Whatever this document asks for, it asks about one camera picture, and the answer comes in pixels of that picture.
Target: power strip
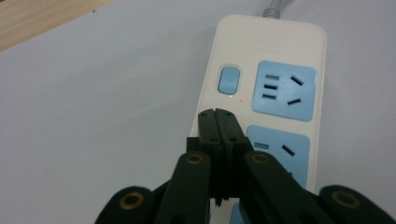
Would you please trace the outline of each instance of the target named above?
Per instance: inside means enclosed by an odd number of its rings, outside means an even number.
[[[236,115],[256,150],[315,190],[326,35],[314,24],[232,15],[219,23],[198,113]]]

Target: blue outlet panel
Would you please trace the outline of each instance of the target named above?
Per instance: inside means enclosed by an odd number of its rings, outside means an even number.
[[[313,116],[317,72],[310,67],[262,61],[256,77],[252,109],[286,119]]]
[[[231,212],[231,220],[230,224],[243,224],[244,219],[242,218],[242,213],[239,208],[240,203],[236,203],[233,205],[233,211]]]
[[[308,137],[254,125],[247,128],[247,137],[255,150],[273,155],[305,189],[310,147]]]

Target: gray cable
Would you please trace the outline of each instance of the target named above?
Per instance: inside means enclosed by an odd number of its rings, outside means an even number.
[[[264,18],[279,19],[282,2],[283,0],[273,0],[271,5],[264,10],[262,16]]]

